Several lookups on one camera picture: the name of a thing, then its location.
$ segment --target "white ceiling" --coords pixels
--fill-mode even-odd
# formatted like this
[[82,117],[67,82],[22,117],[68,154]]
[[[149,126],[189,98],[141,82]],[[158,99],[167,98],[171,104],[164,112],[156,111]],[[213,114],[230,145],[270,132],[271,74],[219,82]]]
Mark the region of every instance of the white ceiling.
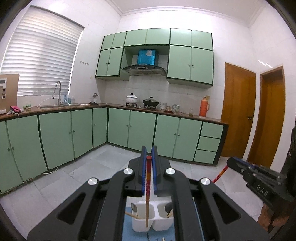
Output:
[[221,13],[250,24],[265,0],[108,0],[121,15],[157,7],[185,7]]

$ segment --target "window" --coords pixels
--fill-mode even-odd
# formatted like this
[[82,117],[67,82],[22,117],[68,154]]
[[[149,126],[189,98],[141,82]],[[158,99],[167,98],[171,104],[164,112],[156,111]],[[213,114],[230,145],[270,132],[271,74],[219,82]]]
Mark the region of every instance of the window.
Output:
[[17,95],[52,95],[59,80],[68,94],[83,27],[54,13],[29,7],[7,46],[1,74],[20,74]]

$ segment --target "orange thermos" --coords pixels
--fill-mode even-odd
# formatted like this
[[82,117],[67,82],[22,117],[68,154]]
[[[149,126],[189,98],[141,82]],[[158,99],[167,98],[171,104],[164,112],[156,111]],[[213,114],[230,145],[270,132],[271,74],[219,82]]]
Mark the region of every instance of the orange thermos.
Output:
[[206,117],[207,111],[210,109],[210,103],[208,102],[206,97],[203,97],[202,101],[200,102],[200,117]]

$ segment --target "faucet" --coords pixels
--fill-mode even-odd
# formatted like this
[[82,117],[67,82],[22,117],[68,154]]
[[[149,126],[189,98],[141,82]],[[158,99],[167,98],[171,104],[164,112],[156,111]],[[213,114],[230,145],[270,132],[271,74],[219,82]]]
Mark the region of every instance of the faucet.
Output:
[[57,83],[59,83],[59,99],[58,99],[58,101],[57,101],[57,104],[58,105],[60,105],[61,104],[61,82],[58,80],[57,82],[56,82],[56,86],[55,86],[55,88],[54,88],[54,93],[55,93],[55,90],[56,90],[56,88],[57,88]]

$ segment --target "blue box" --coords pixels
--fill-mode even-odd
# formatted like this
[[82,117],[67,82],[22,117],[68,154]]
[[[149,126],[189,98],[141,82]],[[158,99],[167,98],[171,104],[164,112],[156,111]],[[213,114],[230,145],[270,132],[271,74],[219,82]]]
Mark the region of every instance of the blue box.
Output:
[[158,54],[155,49],[142,49],[138,54],[137,64],[158,65]]

